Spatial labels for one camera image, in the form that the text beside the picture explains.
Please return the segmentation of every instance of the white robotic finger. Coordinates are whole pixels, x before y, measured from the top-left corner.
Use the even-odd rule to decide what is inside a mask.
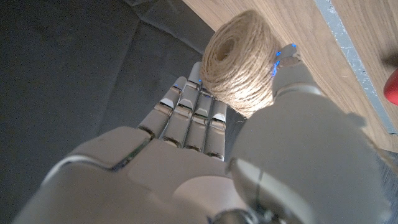
[[[169,123],[162,138],[164,141],[175,147],[183,146],[188,127],[191,123],[192,114],[194,112],[201,88],[201,83],[199,82],[199,72],[200,62],[197,62],[192,67],[191,74],[181,94],[180,101],[170,117]]]
[[[148,132],[152,138],[159,138],[180,99],[186,82],[185,77],[178,78],[155,108],[142,120],[138,128]]]
[[[203,143],[206,138],[206,127],[212,101],[213,98],[211,95],[205,91],[201,91],[184,148],[203,152]]]
[[[205,154],[224,161],[226,104],[215,100],[205,143]]]

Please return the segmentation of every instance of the dark gray surface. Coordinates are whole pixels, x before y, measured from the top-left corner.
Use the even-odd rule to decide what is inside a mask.
[[[1,4],[0,223],[65,154],[115,127],[136,127],[201,59],[213,31],[183,2],[126,2]],[[227,160],[243,124],[229,108]],[[398,180],[383,169],[396,200]]]

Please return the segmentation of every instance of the robot finger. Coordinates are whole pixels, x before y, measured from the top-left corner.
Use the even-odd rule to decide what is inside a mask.
[[[178,78],[137,128],[148,132],[152,139],[159,138],[177,106],[186,82],[185,77]]]

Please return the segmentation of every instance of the blue led light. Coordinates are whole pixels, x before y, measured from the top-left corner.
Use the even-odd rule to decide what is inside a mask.
[[[272,76],[275,76],[276,74],[276,63],[274,64],[274,70],[272,71]]]
[[[274,70],[272,71],[272,76],[275,76],[275,74],[276,74],[276,71],[277,71],[277,67],[278,67],[278,64],[280,63],[280,61],[277,61],[275,64],[274,64]]]

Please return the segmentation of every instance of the jute twine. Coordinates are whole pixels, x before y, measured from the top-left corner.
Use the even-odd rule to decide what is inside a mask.
[[[264,18],[245,11],[210,39],[201,79],[217,100],[249,118],[272,104],[272,71],[280,44]]]

